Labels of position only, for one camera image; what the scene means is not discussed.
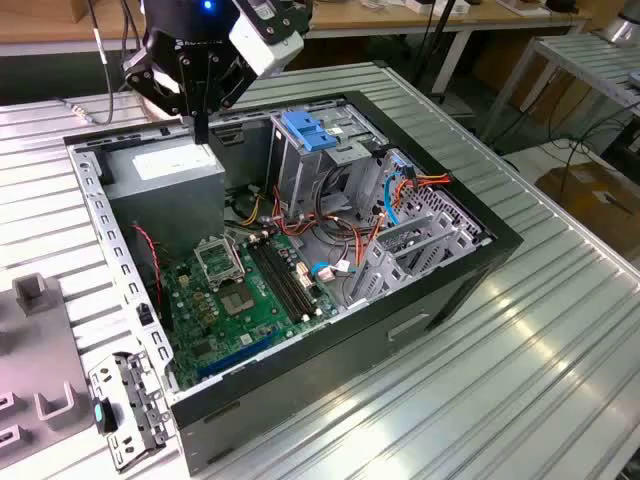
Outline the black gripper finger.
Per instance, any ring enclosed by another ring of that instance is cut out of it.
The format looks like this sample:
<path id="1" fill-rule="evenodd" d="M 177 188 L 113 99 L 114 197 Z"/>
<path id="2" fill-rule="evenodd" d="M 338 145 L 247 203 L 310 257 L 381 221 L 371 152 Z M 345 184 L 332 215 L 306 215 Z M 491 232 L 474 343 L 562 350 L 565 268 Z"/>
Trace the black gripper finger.
<path id="1" fill-rule="evenodd" d="M 200 143 L 206 144 L 209 117 L 233 106 L 256 79 L 256 73 L 238 52 L 204 52 L 202 60 Z"/>
<path id="2" fill-rule="evenodd" d="M 193 142 L 200 144 L 200 98 L 185 72 L 183 57 L 178 60 L 179 79 L 174 80 L 154 65 L 146 49 L 141 49 L 123 63 L 128 86 L 163 113 L 179 116 L 189 128 Z"/>

